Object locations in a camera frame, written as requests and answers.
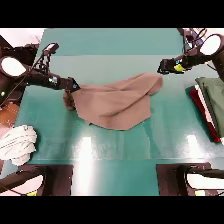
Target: teal tabletop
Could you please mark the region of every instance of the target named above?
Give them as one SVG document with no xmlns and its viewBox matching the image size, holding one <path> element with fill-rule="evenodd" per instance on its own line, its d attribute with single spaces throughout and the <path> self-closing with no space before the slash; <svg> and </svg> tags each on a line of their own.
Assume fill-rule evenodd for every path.
<svg viewBox="0 0 224 224">
<path fill-rule="evenodd" d="M 60 46 L 51 72 L 80 84 L 103 85 L 142 72 L 156 73 L 164 58 L 181 54 L 174 28 L 46 29 L 38 51 Z M 32 125 L 37 151 L 30 164 L 73 164 L 72 195 L 158 195 L 157 163 L 211 162 L 224 168 L 224 146 L 211 141 L 188 94 L 195 78 L 217 77 L 205 65 L 184 75 L 163 76 L 151 96 L 151 118 L 128 131 L 87 125 L 63 104 L 63 91 L 26 88 L 16 126 Z M 6 162 L 2 177 L 16 167 Z"/>
</svg>

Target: green fabric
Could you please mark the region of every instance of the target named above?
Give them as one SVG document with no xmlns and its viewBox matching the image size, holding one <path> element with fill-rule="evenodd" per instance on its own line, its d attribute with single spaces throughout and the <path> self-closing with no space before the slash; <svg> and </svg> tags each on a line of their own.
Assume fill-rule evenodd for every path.
<svg viewBox="0 0 224 224">
<path fill-rule="evenodd" d="M 220 78 L 198 78 L 208 110 L 220 137 L 224 137 L 224 82 Z"/>
</svg>

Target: brown towel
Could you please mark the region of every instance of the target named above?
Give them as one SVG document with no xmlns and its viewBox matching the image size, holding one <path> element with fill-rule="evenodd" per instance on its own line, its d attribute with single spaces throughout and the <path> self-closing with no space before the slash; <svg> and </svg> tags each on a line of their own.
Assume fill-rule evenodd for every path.
<svg viewBox="0 0 224 224">
<path fill-rule="evenodd" d="M 150 96 L 162 87 L 162 76 L 145 72 L 105 86 L 81 85 L 72 93 L 78 116 L 107 129 L 128 130 L 150 117 Z M 68 109 L 67 95 L 64 102 Z"/>
</svg>

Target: folded cloth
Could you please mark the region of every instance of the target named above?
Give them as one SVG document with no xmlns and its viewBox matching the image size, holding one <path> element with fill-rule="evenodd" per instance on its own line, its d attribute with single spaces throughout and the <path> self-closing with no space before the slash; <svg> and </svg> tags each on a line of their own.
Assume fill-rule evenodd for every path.
<svg viewBox="0 0 224 224">
<path fill-rule="evenodd" d="M 202 90 L 219 137 L 224 137 L 224 83 L 220 78 L 198 78 L 196 82 Z"/>
<path fill-rule="evenodd" d="M 78 116 L 88 124 L 128 130 L 150 117 L 150 95 L 162 87 L 162 76 L 142 73 L 105 86 L 81 85 L 72 97 Z M 68 97 L 64 95 L 65 105 Z"/>
<path fill-rule="evenodd" d="M 201 111 L 202 116 L 206 120 L 213 141 L 214 142 L 221 142 L 221 139 L 217 135 L 216 130 L 215 130 L 212 122 L 209 122 L 208 119 L 207 119 L 208 117 L 206 116 L 205 108 L 204 108 L 204 106 L 201 102 L 201 99 L 199 98 L 198 90 L 190 90 L 190 96 L 193 99 L 194 103 L 197 105 L 198 109 Z"/>
<path fill-rule="evenodd" d="M 22 125 L 11 129 L 0 139 L 0 159 L 11 159 L 14 165 L 23 165 L 29 161 L 30 153 L 36 151 L 36 139 L 32 126 Z"/>
</svg>

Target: robotic arm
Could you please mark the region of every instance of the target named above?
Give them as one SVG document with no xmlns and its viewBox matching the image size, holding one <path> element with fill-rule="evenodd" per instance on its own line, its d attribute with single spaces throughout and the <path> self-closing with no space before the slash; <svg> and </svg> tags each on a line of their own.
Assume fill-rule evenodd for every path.
<svg viewBox="0 0 224 224">
<path fill-rule="evenodd" d="M 12 92 L 21 85 L 37 85 L 54 90 L 64 89 L 68 94 L 80 89 L 73 78 L 61 78 L 50 72 L 50 57 L 58 48 L 57 43 L 49 44 L 32 67 L 22 64 L 11 56 L 0 59 L 0 107 L 10 101 Z"/>
<path fill-rule="evenodd" d="M 160 62 L 158 73 L 183 74 L 194 66 L 212 61 L 219 77 L 224 81 L 224 37 L 220 34 L 212 34 L 205 42 L 196 46 L 185 54 L 172 59 L 163 59 Z"/>
</svg>

